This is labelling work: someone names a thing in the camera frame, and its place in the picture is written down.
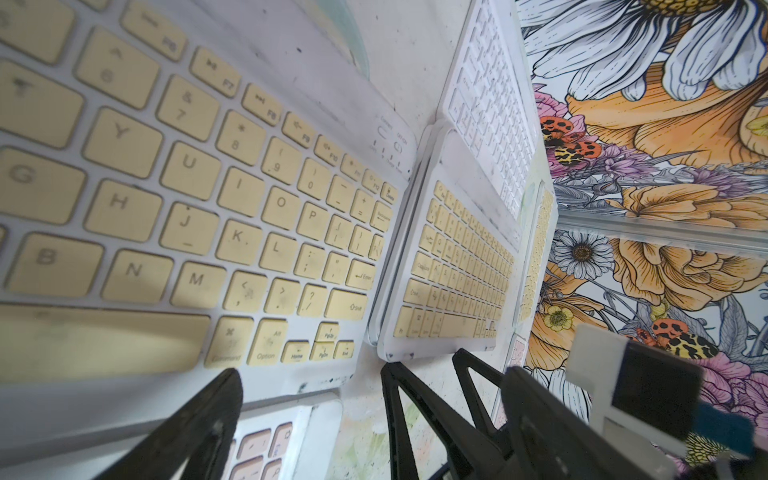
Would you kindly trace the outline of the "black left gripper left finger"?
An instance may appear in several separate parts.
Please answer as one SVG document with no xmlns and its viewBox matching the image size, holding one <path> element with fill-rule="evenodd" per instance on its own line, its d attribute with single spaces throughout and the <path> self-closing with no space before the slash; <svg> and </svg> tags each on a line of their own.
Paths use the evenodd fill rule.
<svg viewBox="0 0 768 480">
<path fill-rule="evenodd" d="M 99 479 L 220 479 L 243 405 L 234 368 L 222 371 Z"/>
</svg>

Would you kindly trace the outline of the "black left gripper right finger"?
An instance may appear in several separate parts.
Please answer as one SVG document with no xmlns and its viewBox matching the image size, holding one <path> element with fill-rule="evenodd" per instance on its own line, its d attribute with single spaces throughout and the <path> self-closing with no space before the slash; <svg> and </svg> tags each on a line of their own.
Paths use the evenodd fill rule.
<svg viewBox="0 0 768 480">
<path fill-rule="evenodd" d="M 521 367 L 504 373 L 515 479 L 647 479 L 641 468 L 609 445 Z"/>
</svg>

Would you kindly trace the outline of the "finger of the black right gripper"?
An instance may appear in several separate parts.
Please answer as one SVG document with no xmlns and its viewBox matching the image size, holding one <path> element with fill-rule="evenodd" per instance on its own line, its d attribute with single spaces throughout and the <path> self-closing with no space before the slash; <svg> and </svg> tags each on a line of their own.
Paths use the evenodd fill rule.
<svg viewBox="0 0 768 480">
<path fill-rule="evenodd" d="M 434 479 L 497 479 L 510 458 L 510 440 L 495 427 L 471 377 L 476 373 L 499 388 L 503 375 L 465 349 L 452 363 L 471 415 L 466 420 L 404 364 L 388 363 L 380 372 L 386 409 L 393 479 L 416 479 L 418 469 L 401 401 L 405 393 L 447 452 Z"/>
</svg>

